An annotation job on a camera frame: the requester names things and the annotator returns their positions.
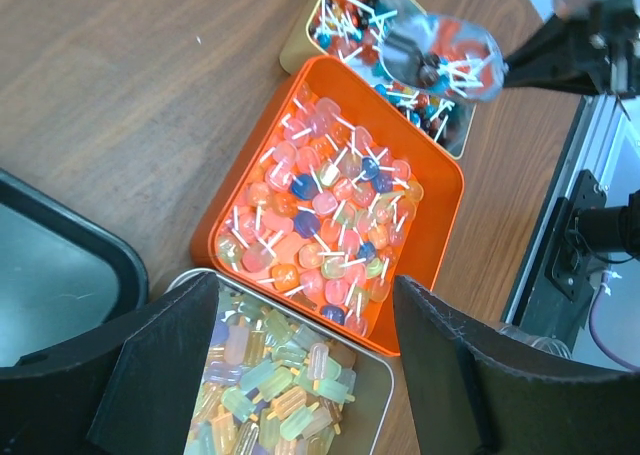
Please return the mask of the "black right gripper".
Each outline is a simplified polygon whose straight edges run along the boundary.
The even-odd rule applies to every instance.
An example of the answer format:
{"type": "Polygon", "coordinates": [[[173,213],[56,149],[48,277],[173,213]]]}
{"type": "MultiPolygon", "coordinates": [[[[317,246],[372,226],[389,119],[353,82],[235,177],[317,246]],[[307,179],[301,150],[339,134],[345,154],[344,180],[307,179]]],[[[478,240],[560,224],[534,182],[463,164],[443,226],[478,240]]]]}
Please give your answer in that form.
{"type": "Polygon", "coordinates": [[[577,95],[598,95],[591,72],[598,71],[601,39],[610,64],[607,92],[639,94],[639,0],[588,0],[588,19],[552,15],[516,51],[505,58],[503,87],[538,88],[577,95]]]}

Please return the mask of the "brown tin of gummies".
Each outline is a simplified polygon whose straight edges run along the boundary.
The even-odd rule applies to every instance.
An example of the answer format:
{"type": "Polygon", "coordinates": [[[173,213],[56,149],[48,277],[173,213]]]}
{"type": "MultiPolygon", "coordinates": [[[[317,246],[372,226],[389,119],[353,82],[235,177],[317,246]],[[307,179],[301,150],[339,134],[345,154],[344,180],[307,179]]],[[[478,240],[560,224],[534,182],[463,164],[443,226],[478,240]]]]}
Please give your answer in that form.
{"type": "Polygon", "coordinates": [[[187,454],[372,454],[386,361],[224,276],[187,454]]]}

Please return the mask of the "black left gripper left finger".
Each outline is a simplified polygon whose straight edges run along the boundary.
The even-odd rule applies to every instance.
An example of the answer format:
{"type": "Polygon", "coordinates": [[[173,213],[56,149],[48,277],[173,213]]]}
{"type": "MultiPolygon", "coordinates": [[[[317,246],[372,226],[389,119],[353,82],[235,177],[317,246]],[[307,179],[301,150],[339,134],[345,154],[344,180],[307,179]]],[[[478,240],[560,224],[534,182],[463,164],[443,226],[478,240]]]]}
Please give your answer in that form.
{"type": "Polygon", "coordinates": [[[2,453],[182,453],[218,300],[203,273],[3,368],[2,453]]]}

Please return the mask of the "clear glass jar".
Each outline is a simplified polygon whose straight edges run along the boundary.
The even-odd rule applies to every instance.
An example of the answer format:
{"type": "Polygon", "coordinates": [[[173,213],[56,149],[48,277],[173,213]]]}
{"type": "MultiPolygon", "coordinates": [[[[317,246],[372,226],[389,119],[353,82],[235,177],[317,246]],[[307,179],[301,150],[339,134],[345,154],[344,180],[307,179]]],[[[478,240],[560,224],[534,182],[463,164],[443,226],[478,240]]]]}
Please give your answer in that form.
{"type": "Polygon", "coordinates": [[[561,340],[550,338],[547,336],[531,335],[524,332],[520,327],[512,324],[497,322],[494,329],[513,340],[528,345],[537,350],[554,355],[556,357],[567,360],[572,359],[571,351],[568,346],[561,340]]]}

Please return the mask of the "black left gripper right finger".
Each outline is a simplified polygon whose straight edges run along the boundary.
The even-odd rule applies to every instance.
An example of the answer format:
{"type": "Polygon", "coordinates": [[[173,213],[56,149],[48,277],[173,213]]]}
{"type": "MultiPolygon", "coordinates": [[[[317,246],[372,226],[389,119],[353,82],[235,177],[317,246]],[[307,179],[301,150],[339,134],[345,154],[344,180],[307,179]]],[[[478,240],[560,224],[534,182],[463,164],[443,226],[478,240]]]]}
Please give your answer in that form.
{"type": "Polygon", "coordinates": [[[393,309],[422,453],[638,453],[638,373],[517,341],[409,276],[393,309]]]}

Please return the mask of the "gold tin of lollipops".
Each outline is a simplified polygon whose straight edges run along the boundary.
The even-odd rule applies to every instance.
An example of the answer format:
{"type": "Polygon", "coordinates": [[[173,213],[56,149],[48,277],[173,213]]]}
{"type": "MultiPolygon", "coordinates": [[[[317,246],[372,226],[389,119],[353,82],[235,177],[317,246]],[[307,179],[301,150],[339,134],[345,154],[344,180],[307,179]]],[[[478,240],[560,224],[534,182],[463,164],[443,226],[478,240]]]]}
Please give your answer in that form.
{"type": "Polygon", "coordinates": [[[393,81],[379,57],[382,38],[396,18],[424,11],[416,0],[308,0],[279,55],[280,65],[292,74],[314,56],[337,58],[458,160],[475,107],[420,95],[393,81]]]}

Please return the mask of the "orange tin of lollipops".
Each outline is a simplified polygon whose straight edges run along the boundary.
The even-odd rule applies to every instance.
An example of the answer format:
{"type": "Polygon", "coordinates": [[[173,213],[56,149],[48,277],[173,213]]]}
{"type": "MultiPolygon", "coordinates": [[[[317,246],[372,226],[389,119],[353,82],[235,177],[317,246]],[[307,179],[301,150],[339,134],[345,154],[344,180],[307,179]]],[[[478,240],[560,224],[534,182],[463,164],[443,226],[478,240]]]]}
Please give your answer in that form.
{"type": "Polygon", "coordinates": [[[191,241],[216,268],[396,356],[396,275],[433,287],[464,191],[459,166],[338,60],[276,92],[191,241]]]}

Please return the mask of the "black rectangular tray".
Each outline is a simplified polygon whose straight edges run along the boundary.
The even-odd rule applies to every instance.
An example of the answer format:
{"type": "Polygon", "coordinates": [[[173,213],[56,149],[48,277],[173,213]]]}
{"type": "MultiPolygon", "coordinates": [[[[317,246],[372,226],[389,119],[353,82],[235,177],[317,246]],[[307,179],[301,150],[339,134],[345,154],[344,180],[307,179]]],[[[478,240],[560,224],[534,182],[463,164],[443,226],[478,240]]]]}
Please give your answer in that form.
{"type": "Polygon", "coordinates": [[[2,366],[134,311],[148,293],[129,244],[2,171],[2,366]]]}

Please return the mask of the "aluminium frame rail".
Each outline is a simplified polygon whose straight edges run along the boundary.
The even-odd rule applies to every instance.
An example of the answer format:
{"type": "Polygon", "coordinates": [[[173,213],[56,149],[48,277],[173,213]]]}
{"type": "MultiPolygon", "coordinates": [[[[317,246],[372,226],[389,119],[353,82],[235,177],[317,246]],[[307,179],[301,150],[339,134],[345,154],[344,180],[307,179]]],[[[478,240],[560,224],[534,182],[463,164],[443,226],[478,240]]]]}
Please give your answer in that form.
{"type": "Polygon", "coordinates": [[[580,102],[502,321],[547,349],[639,368],[639,252],[605,251],[577,227],[590,208],[639,207],[639,102],[580,102]]]}

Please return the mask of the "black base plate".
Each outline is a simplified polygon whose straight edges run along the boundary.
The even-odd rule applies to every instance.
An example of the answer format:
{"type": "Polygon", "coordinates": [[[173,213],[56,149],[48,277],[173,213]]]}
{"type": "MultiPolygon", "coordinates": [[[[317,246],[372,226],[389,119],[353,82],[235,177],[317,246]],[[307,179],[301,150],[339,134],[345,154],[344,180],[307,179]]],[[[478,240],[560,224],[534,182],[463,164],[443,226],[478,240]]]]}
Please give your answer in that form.
{"type": "Polygon", "coordinates": [[[544,274],[569,302],[578,301],[586,290],[587,266],[593,257],[577,235],[577,218],[585,210],[605,206],[606,195],[597,185],[591,171],[581,170],[570,194],[556,201],[550,219],[551,238],[544,274]]]}

